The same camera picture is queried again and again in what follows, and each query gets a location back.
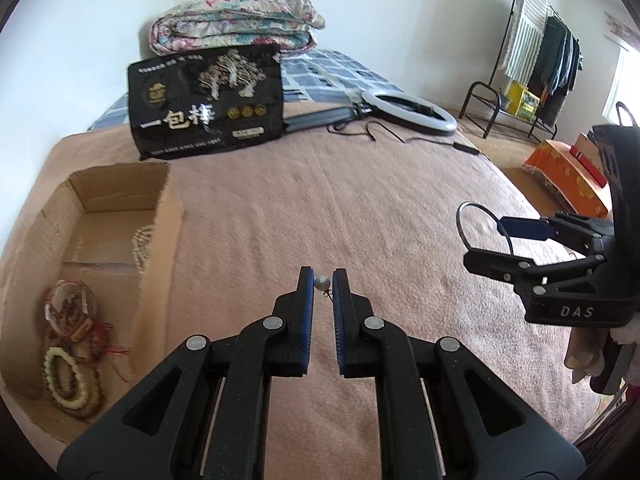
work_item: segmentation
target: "striped cloth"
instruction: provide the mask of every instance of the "striped cloth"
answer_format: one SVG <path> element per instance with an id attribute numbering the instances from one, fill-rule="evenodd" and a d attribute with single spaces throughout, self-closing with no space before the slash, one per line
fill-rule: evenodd
<path id="1" fill-rule="evenodd" d="M 525 87 L 540 52 L 548 9 L 547 0 L 516 0 L 500 68 Z"/>

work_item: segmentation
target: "orange table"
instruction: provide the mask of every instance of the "orange table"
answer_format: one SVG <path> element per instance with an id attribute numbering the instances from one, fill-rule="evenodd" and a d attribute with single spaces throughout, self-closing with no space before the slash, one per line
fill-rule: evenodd
<path id="1" fill-rule="evenodd" d="M 537 170 L 558 189 L 580 215 L 607 218 L 611 213 L 609 184 L 600 187 L 587 169 L 558 140 L 545 140 L 524 163 L 525 170 Z"/>

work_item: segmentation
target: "black bag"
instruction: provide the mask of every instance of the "black bag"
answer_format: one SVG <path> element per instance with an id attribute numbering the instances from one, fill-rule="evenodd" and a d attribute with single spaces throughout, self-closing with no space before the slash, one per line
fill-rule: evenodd
<path id="1" fill-rule="evenodd" d="M 129 119 L 141 159 L 236 150 L 283 131 L 280 48 L 194 50 L 129 66 Z"/>

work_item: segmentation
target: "cardboard box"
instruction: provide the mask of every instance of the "cardboard box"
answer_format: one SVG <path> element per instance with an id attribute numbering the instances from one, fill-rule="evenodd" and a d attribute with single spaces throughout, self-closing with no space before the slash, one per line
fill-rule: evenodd
<path id="1" fill-rule="evenodd" d="M 589 159 L 591 164 L 593 164 L 601 174 L 604 174 L 604 171 L 602 171 L 602 161 L 600 160 L 598 147 L 589 140 L 589 137 L 585 134 L 579 134 L 574 146 L 579 152 Z"/>
<path id="2" fill-rule="evenodd" d="M 72 174 L 36 217 L 8 282 L 0 372 L 15 400 L 43 430 L 71 442 L 164 356 L 166 302 L 183 209 L 165 162 L 97 166 Z M 141 275 L 132 237 L 154 224 L 152 256 Z M 98 318 L 111 323 L 111 345 L 130 356 L 105 356 L 105 402 L 80 421 L 44 396 L 44 297 L 59 278 L 94 292 Z M 123 381 L 116 372 L 129 378 Z"/>

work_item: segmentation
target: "power cord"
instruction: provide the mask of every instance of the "power cord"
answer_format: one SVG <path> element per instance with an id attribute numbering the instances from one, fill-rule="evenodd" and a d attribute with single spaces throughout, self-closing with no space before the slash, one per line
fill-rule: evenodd
<path id="1" fill-rule="evenodd" d="M 471 155 L 482 155 L 486 158 L 486 160 L 491 161 L 491 159 L 488 156 L 486 156 L 483 152 L 481 152 L 477 148 L 473 146 L 467 146 L 466 144 L 462 144 L 461 142 L 440 142 L 439 140 L 428 139 L 427 137 L 409 137 L 407 139 L 403 139 L 398 134 L 396 134 L 395 131 L 393 131 L 391 128 L 386 126 L 386 124 L 383 124 L 379 121 L 367 121 L 367 123 L 365 124 L 364 132 L 345 132 L 344 129 L 347 127 L 347 124 L 349 123 L 344 122 L 344 123 L 329 124 L 326 130 L 330 134 L 342 135 L 347 137 L 364 135 L 369 137 L 369 139 L 371 139 L 373 142 L 376 142 L 376 137 L 371 132 L 371 126 L 372 124 L 375 124 L 376 126 L 379 126 L 380 128 L 382 128 L 383 130 L 386 130 L 388 133 L 393 135 L 396 139 L 398 139 L 403 144 L 409 144 L 414 140 L 421 140 L 423 142 L 430 142 L 431 144 L 439 144 L 441 146 L 451 146 L 452 148 L 458 150 L 459 152 L 465 152 Z"/>
<path id="2" fill-rule="evenodd" d="M 513 244 L 511 243 L 511 237 L 509 236 L 509 233 L 507 232 L 507 229 L 504 228 L 504 225 L 502 224 L 502 222 L 500 222 L 498 217 L 489 208 L 486 208 L 485 206 L 483 206 L 481 204 L 477 204 L 475 202 L 463 202 L 462 204 L 460 204 L 460 207 L 456 211 L 456 227 L 458 228 L 458 234 L 460 235 L 460 239 L 462 240 L 462 243 L 465 245 L 466 250 L 470 251 L 471 249 L 473 249 L 473 247 L 469 243 L 469 240 L 466 239 L 465 232 L 462 229 L 462 220 L 460 219 L 460 215 L 462 214 L 462 211 L 466 207 L 475 207 L 475 208 L 479 209 L 480 211 L 483 211 L 483 212 L 487 213 L 491 218 L 494 219 L 495 224 L 498 227 L 498 232 L 502 236 L 507 238 L 507 243 L 509 245 L 509 252 L 510 252 L 511 256 L 513 256 L 514 255 L 513 254 Z"/>

